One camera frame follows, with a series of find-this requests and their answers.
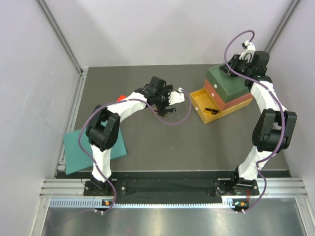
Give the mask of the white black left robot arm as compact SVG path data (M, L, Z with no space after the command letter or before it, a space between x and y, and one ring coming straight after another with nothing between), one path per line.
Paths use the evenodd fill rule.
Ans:
M143 88L136 89L131 95L121 100L118 104L112 104L100 109L95 107L97 113L89 121L86 128L86 136L92 148L95 160L91 183L95 190L106 195L111 191L112 184L109 180L112 172L110 169L111 149L118 140L120 123L135 112L146 109L149 105L155 106L154 112L159 116L176 111L168 108L185 100L181 88L174 90L166 81L153 76L150 83Z

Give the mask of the red drawer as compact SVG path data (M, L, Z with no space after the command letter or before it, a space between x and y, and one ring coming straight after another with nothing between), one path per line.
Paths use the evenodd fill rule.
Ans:
M230 102L224 102L223 99L219 96L219 94L216 92L215 88L209 83L207 79L204 81L204 88L206 92L209 94L210 98L214 101L214 103L217 105L217 107L221 110L227 110L231 107L234 107L238 104L241 104L245 101L252 100L252 95L250 93L247 93L239 98L236 98Z

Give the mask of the yellow bottom drawer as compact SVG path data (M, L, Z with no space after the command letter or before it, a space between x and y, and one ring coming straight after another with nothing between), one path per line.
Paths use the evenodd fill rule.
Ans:
M252 95L250 94L250 98L246 98L245 101L223 111L216 105L205 88L190 93L190 98L193 108L196 110L204 124L240 110L248 106L252 101Z

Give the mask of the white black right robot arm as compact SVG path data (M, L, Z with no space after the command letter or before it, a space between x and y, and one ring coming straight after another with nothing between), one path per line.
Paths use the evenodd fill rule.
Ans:
M254 97L260 117L252 133L253 147L245 161L239 165L219 191L240 195L254 191L256 179L265 164L281 150L288 148L297 121L297 114L288 111L279 101L273 81L266 75L270 55L264 51L235 54L220 67L228 77L245 78Z

